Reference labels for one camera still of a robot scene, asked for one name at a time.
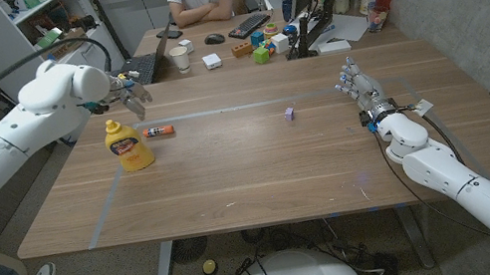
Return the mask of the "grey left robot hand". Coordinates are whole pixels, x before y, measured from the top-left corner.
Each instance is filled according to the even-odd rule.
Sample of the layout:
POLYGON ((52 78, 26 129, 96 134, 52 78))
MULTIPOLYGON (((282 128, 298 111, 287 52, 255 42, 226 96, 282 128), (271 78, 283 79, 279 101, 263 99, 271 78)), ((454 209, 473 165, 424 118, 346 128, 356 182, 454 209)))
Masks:
POLYGON ((125 108, 137 115, 140 121, 146 117, 144 103, 152 102, 150 92, 140 83, 126 78, 110 76, 110 91, 104 102, 121 102, 125 108))

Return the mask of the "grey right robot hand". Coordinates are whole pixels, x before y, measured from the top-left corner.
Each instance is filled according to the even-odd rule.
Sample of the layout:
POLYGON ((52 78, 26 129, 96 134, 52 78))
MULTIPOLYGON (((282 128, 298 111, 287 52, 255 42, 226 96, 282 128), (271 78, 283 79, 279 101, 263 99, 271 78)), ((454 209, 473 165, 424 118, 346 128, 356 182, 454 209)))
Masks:
POLYGON ((361 71, 353 58, 347 57, 340 71, 340 81, 336 89, 357 102, 362 126, 377 127, 386 116, 397 111, 397 106, 386 97, 380 83, 361 71))

